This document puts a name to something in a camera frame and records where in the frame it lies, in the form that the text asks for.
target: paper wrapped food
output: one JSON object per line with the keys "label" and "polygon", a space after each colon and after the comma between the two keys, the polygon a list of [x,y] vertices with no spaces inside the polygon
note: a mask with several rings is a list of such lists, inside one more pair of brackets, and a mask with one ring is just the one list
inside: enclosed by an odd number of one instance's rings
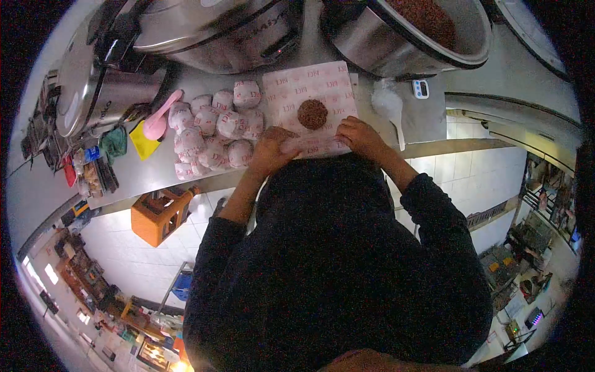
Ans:
{"label": "paper wrapped food", "polygon": [[192,128],[194,126],[194,115],[190,112],[190,105],[185,102],[174,102],[170,107],[167,123],[178,134]]}
{"label": "paper wrapped food", "polygon": [[253,80],[242,80],[233,86],[233,104],[236,108],[256,107],[261,97],[258,84]]}
{"label": "paper wrapped food", "polygon": [[[268,101],[267,124],[300,135],[286,140],[282,148],[288,151],[300,149],[303,158],[330,157],[351,151],[336,139],[341,120],[349,115],[358,117],[346,62],[328,62],[264,74],[262,85]],[[316,130],[308,129],[300,122],[299,108],[311,100],[323,104],[328,111],[324,124]]]}
{"label": "paper wrapped food", "polygon": [[212,101],[213,101],[213,96],[210,94],[198,96],[195,99],[193,99],[192,102],[190,103],[190,110],[192,112],[192,115],[196,116],[196,114],[198,113],[198,110],[200,110],[201,108],[211,106]]}
{"label": "paper wrapped food", "polygon": [[232,142],[227,149],[229,165],[234,168],[247,167],[252,161],[252,151],[252,143],[247,139]]}
{"label": "paper wrapped food", "polygon": [[197,128],[188,128],[180,133],[179,138],[174,138],[174,151],[183,162],[192,162],[205,148],[205,140]]}
{"label": "paper wrapped food", "polygon": [[220,110],[206,106],[198,110],[194,118],[194,126],[200,128],[204,137],[215,135],[217,129],[217,119],[219,119]]}
{"label": "paper wrapped food", "polygon": [[227,157],[225,146],[216,138],[205,140],[206,148],[197,156],[199,163],[206,168],[217,167]]}
{"label": "paper wrapped food", "polygon": [[174,162],[174,167],[176,168],[176,176],[178,176],[180,181],[188,181],[194,177],[190,163],[176,160]]}
{"label": "paper wrapped food", "polygon": [[190,166],[192,167],[192,174],[194,174],[194,176],[206,176],[207,174],[209,174],[211,172],[211,169],[204,167],[198,161],[198,159],[193,160],[190,163]]}
{"label": "paper wrapped food", "polygon": [[219,115],[217,132],[229,139],[241,139],[246,131],[246,117],[235,111],[226,111]]}
{"label": "paper wrapped food", "polygon": [[221,159],[219,164],[215,165],[214,167],[211,167],[211,170],[222,171],[222,170],[227,170],[229,168],[230,168],[229,155],[227,154],[227,150],[226,150],[226,155]]}
{"label": "paper wrapped food", "polygon": [[241,110],[246,119],[246,130],[242,134],[245,139],[258,140],[264,132],[264,115],[258,110]]}
{"label": "paper wrapped food", "polygon": [[227,90],[220,90],[213,96],[214,108],[218,108],[221,111],[233,110],[231,103],[233,102],[233,93]]}

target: rice cooker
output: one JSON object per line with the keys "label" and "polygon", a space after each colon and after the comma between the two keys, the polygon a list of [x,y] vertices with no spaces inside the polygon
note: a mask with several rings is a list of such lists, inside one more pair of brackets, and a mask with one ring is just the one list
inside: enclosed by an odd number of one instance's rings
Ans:
{"label": "rice cooker", "polygon": [[63,137],[121,120],[150,104],[165,60],[134,52],[137,16],[148,2],[106,1],[76,30],[58,69],[56,127]]}
{"label": "rice cooker", "polygon": [[386,0],[323,0],[321,27],[346,59],[380,77],[418,79],[483,66],[491,24],[480,0],[434,1],[454,23],[452,49],[423,34]]}
{"label": "rice cooker", "polygon": [[214,74],[272,64],[298,46],[303,0],[160,0],[140,18],[141,53]]}

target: steel lid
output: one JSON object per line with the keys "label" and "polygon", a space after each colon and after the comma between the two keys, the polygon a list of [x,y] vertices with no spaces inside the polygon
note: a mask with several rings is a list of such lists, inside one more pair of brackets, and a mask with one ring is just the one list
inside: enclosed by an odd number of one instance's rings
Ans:
{"label": "steel lid", "polygon": [[496,1],[496,5],[529,52],[551,72],[569,81],[556,47],[527,5],[522,0]]}
{"label": "steel lid", "polygon": [[63,137],[78,133],[93,107],[95,90],[101,69],[94,66],[94,43],[87,45],[88,22],[76,30],[58,69],[60,97],[57,104],[56,127]]}
{"label": "steel lid", "polygon": [[260,14],[279,0],[160,0],[140,18],[138,52],[171,54],[209,41]]}

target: green cloth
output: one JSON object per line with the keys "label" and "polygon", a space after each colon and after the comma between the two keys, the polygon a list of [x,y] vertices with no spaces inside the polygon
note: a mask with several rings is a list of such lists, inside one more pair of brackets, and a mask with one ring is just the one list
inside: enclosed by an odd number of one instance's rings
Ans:
{"label": "green cloth", "polygon": [[127,146],[128,138],[126,137],[126,129],[124,127],[112,129],[99,140],[99,148],[104,150],[108,155],[110,165],[114,163],[114,158],[126,154]]}

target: wrapped rice ball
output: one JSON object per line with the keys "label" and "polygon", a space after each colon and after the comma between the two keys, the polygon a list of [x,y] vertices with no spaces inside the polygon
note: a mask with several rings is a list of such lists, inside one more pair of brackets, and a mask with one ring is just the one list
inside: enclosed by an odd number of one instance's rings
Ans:
{"label": "wrapped rice ball", "polygon": [[194,126],[200,128],[203,136],[214,136],[215,130],[217,129],[217,119],[219,119],[219,114],[221,114],[221,111],[214,107],[203,107],[196,113]]}
{"label": "wrapped rice ball", "polygon": [[233,86],[233,104],[236,108],[256,107],[261,97],[258,84],[253,80],[242,80]]}
{"label": "wrapped rice ball", "polygon": [[246,118],[246,130],[242,134],[245,139],[258,140],[264,132],[264,115],[258,110],[241,110]]}
{"label": "wrapped rice ball", "polygon": [[176,146],[174,138],[174,151],[183,162],[190,163],[206,148],[201,131],[196,128],[188,128],[180,133],[179,141]]}
{"label": "wrapped rice ball", "polygon": [[211,172],[210,168],[203,167],[197,159],[193,160],[190,166],[192,167],[192,174],[194,176],[206,176]]}
{"label": "wrapped rice ball", "polygon": [[227,157],[227,150],[215,137],[207,138],[206,149],[197,156],[199,163],[206,168],[217,167]]}
{"label": "wrapped rice ball", "polygon": [[221,111],[233,110],[231,103],[233,102],[233,93],[227,90],[220,90],[213,96],[214,108],[218,108]]}
{"label": "wrapped rice ball", "polygon": [[193,99],[190,103],[190,110],[192,112],[192,115],[196,116],[198,110],[200,110],[201,108],[209,107],[211,105],[212,100],[213,96],[210,94],[204,94]]}
{"label": "wrapped rice ball", "polygon": [[229,139],[241,139],[246,131],[246,117],[235,111],[227,111],[219,115],[217,132]]}
{"label": "wrapped rice ball", "polygon": [[190,112],[190,105],[185,102],[175,102],[170,107],[167,123],[176,133],[194,126],[194,115]]}
{"label": "wrapped rice ball", "polygon": [[227,152],[229,165],[234,168],[247,167],[252,161],[252,144],[247,139],[232,142]]}
{"label": "wrapped rice ball", "polygon": [[221,161],[219,162],[219,164],[217,164],[214,167],[211,167],[212,171],[222,171],[222,170],[227,170],[230,168],[229,165],[229,156],[226,154],[225,157],[223,159],[221,159]]}
{"label": "wrapped rice ball", "polygon": [[174,167],[176,168],[176,176],[180,181],[188,181],[194,177],[192,166],[189,163],[176,160]]}

